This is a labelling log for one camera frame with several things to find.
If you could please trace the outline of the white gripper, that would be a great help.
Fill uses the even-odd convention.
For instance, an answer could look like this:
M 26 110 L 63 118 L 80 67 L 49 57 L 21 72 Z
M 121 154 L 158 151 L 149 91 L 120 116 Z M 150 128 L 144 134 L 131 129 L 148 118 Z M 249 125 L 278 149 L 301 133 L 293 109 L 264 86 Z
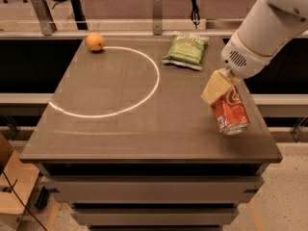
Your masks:
M 213 72 L 201 98 L 208 105 L 212 105 L 233 88 L 234 76 L 239 79 L 253 77 L 267 66 L 272 58 L 273 44 L 267 37 L 250 37 L 236 32 L 221 52 L 221 62 L 225 68 Z

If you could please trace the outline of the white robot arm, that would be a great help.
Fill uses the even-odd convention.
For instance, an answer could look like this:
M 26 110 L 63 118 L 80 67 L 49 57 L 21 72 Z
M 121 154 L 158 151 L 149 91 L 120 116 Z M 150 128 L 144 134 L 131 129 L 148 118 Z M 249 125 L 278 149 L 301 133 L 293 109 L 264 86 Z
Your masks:
M 221 51 L 221 68 L 201 98 L 215 103 L 240 79 L 255 76 L 293 38 L 308 29 L 308 0 L 257 0 Z

